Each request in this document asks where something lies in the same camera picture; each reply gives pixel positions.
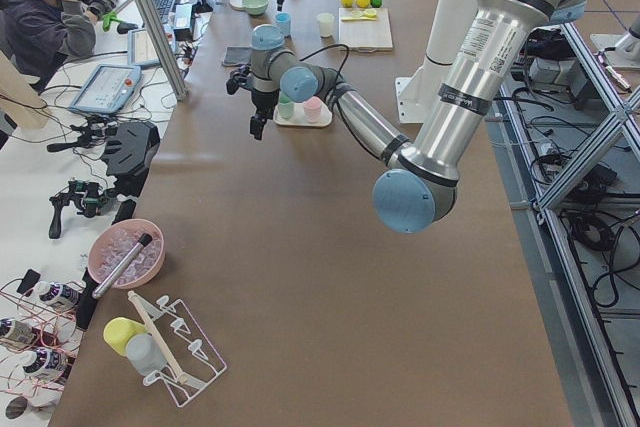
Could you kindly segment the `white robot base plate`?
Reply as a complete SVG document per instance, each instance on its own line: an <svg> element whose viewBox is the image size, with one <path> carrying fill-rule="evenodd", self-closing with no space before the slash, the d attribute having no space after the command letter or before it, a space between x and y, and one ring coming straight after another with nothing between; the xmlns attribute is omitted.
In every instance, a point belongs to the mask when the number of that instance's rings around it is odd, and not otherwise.
<svg viewBox="0 0 640 427"><path fill-rule="evenodd" d="M440 76L416 72L411 77L396 77L394 81L398 118L401 124L421 124L438 100L442 84Z"/></svg>

